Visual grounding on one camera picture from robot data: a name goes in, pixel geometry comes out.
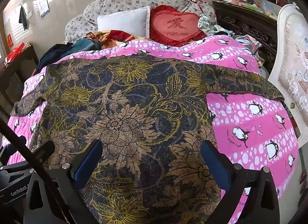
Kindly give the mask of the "red heart cushion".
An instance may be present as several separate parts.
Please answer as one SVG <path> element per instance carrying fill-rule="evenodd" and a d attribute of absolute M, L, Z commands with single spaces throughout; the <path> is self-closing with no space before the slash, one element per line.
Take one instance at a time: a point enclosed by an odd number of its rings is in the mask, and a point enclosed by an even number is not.
<path fill-rule="evenodd" d="M 169 46 L 181 47 L 206 37 L 198 28 L 199 16 L 160 5 L 150 11 L 150 39 Z"/>

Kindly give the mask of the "white upholstered chair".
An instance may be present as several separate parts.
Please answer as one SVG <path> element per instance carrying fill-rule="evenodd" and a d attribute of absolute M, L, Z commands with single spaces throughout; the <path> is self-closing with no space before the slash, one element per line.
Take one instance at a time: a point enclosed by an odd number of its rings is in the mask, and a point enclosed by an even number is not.
<path fill-rule="evenodd" d="M 307 22 L 295 4 L 277 18 L 277 54 L 268 80 L 285 97 L 299 129 L 299 147 L 307 143 Z"/>

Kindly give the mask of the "floral padded headboard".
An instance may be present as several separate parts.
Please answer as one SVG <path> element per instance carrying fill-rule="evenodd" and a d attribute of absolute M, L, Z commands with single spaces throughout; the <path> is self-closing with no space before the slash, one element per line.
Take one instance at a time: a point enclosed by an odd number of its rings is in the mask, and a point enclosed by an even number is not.
<path fill-rule="evenodd" d="M 191 0 L 95 0 L 86 6 L 84 11 L 70 20 L 65 27 L 65 42 L 76 42 L 88 32 L 98 31 L 97 17 L 126 10 L 149 6 L 168 5 L 180 12 L 205 14 L 211 24 L 217 23 L 216 11 L 207 2 L 197 4 Z"/>

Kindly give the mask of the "light blue patterned clothes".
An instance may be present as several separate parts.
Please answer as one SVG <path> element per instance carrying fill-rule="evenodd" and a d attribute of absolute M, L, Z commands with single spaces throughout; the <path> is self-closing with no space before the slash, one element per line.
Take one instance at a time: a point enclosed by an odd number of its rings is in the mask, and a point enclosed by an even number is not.
<path fill-rule="evenodd" d="M 228 35 L 231 37 L 234 34 L 232 30 L 224 29 L 218 24 L 211 24 L 210 19 L 205 14 L 200 15 L 197 27 L 207 36 Z"/>

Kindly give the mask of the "white square pillow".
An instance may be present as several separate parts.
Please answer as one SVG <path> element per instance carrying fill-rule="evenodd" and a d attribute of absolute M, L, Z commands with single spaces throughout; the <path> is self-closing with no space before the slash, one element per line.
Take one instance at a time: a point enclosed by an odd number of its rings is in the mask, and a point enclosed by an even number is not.
<path fill-rule="evenodd" d="M 97 17 L 98 31 L 120 30 L 132 35 L 150 38 L 150 7 L 116 12 Z"/>

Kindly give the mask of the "dark side table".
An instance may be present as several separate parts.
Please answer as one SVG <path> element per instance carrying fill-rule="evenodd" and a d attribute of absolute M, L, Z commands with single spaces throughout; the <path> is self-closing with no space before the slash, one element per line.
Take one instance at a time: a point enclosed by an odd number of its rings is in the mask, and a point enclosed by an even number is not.
<path fill-rule="evenodd" d="M 7 95 L 6 90 L 9 87 L 9 81 L 14 74 L 18 76 L 21 82 L 25 82 L 25 79 L 20 75 L 21 64 L 25 60 L 33 60 L 36 65 L 39 63 L 37 54 L 31 44 L 27 46 L 11 63 L 7 66 L 3 65 L 3 67 L 1 67 L 1 95 L 12 107 L 14 106 L 14 103 Z"/>

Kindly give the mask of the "dark cloth hanging on wall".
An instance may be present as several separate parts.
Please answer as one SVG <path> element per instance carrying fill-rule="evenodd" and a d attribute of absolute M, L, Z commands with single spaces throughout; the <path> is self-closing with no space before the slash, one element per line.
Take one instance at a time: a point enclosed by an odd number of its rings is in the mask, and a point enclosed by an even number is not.
<path fill-rule="evenodd" d="M 26 15 L 26 12 L 25 12 L 23 6 L 20 7 L 19 21 L 18 22 L 23 25 L 24 31 L 26 31 L 28 29 L 27 15 Z"/>

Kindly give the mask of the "pink penguin blanket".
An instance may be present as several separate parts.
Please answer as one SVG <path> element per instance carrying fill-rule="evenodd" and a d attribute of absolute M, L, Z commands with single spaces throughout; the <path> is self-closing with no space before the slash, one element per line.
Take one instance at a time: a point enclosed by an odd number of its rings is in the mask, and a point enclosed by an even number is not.
<path fill-rule="evenodd" d="M 73 58 L 97 60 L 138 53 L 227 67 L 260 76 L 252 54 L 226 35 L 206 37 L 182 47 L 171 47 L 149 40 L 133 40 L 104 50 L 73 53 L 54 64 Z M 23 97 L 37 87 L 47 67 L 25 82 Z M 215 115 L 212 127 L 217 142 L 213 145 L 233 163 L 239 163 L 247 169 L 270 167 L 276 192 L 281 195 L 293 174 L 298 156 L 296 136 L 283 104 L 284 99 L 271 100 L 250 93 L 208 93 L 206 100 L 208 108 Z M 43 102 L 29 116 L 10 114 L 8 126 L 17 135 L 26 137 L 29 148 L 45 107 L 46 102 Z"/>

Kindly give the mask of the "wall calendar poster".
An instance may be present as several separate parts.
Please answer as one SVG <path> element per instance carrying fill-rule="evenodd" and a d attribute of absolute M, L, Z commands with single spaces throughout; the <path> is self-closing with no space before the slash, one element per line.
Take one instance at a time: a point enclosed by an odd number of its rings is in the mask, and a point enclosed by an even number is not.
<path fill-rule="evenodd" d="M 50 12 L 48 0 L 37 0 L 37 3 L 40 17 L 43 18 Z"/>

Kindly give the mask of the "dark blue teal clothes pile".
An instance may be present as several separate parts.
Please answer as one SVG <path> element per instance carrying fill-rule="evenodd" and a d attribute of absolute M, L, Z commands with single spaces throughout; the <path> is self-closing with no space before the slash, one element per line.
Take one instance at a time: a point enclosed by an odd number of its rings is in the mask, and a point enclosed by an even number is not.
<path fill-rule="evenodd" d="M 75 43 L 68 42 L 67 44 L 55 44 L 40 57 L 37 67 L 35 68 L 35 71 L 32 75 L 34 76 L 40 73 L 43 67 L 53 64 L 73 53 L 99 50 L 100 48 L 101 44 L 98 40 L 87 38 L 79 39 Z"/>

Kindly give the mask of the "red yellow blanket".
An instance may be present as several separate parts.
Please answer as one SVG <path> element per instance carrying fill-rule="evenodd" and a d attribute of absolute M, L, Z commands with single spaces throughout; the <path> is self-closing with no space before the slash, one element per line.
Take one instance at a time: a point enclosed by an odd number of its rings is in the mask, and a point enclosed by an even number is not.
<path fill-rule="evenodd" d="M 106 30 L 99 32 L 88 32 L 84 38 L 90 39 L 95 43 L 99 43 L 100 49 L 113 48 L 120 44 L 131 42 L 133 40 L 149 40 L 121 30 Z"/>

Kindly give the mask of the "dark floral patterned garment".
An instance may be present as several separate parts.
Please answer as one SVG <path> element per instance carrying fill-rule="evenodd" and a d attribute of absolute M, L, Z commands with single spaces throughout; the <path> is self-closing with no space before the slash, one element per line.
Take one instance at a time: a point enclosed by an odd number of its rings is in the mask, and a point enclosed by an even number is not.
<path fill-rule="evenodd" d="M 217 142 L 208 93 L 283 100 L 255 73 L 138 53 L 52 64 L 11 114 L 46 102 L 30 148 L 54 142 L 50 169 L 102 143 L 80 193 L 99 223 L 204 223 L 220 202 L 200 153 L 204 140 Z"/>

